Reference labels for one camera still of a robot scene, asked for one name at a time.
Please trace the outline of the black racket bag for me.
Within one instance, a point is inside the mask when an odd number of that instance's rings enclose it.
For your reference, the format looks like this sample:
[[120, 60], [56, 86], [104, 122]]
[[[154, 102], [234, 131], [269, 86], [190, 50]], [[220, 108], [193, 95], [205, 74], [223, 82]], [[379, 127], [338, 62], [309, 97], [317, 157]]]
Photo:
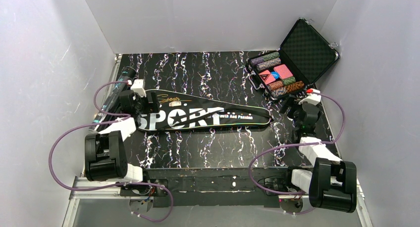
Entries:
[[168, 90], [150, 89], [159, 105], [157, 113], [135, 118], [139, 130], [173, 131], [211, 127], [267, 126], [271, 112], [262, 107], [233, 104]]

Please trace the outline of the black shuttlecock tube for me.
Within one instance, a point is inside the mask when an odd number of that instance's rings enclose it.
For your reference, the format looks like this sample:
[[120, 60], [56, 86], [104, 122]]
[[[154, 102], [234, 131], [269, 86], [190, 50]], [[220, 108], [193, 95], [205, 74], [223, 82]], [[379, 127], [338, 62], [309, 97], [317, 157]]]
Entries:
[[[133, 81], [133, 79], [136, 76], [136, 70], [133, 67], [130, 66], [126, 66], [122, 69], [117, 81], [122, 82], [122, 81], [128, 81], [131, 80]], [[110, 93], [108, 95], [108, 97], [105, 99], [103, 105], [102, 105], [102, 110], [108, 113], [120, 113], [120, 101], [119, 101], [119, 94], [124, 91], [127, 90], [127, 85], [124, 83], [118, 83], [118, 84], [113, 84], [110, 87]], [[115, 116], [111, 116], [108, 114], [104, 114], [104, 113], [98, 113], [96, 115], [96, 117], [93, 120], [93, 123], [101, 123], [101, 122], [108, 122], [111, 120], [115, 120]], [[94, 125], [91, 126], [91, 130], [94, 131], [102, 131], [107, 127], [107, 125]]]

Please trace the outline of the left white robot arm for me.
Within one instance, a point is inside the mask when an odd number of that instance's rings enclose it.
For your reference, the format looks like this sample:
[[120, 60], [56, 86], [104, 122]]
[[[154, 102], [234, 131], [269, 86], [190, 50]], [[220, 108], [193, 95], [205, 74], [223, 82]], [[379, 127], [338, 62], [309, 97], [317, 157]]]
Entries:
[[89, 181], [143, 181], [142, 168], [127, 161], [124, 140], [137, 129], [137, 118], [141, 114], [159, 112], [157, 93], [144, 92], [139, 95], [126, 90], [120, 94], [119, 101], [119, 111], [130, 117], [85, 137], [85, 177]]

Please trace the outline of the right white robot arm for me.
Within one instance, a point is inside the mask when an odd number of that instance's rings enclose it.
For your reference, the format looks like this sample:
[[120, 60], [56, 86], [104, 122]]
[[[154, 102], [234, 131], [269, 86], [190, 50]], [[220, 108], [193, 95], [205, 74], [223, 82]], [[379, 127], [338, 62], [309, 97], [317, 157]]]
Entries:
[[291, 167], [287, 170], [287, 187], [308, 194], [312, 207], [352, 213], [357, 206], [357, 168], [333, 154], [327, 144], [316, 137], [315, 126], [321, 112], [315, 99], [301, 100], [290, 96], [284, 102], [282, 113], [287, 113], [295, 124], [293, 139], [313, 166], [312, 170]]

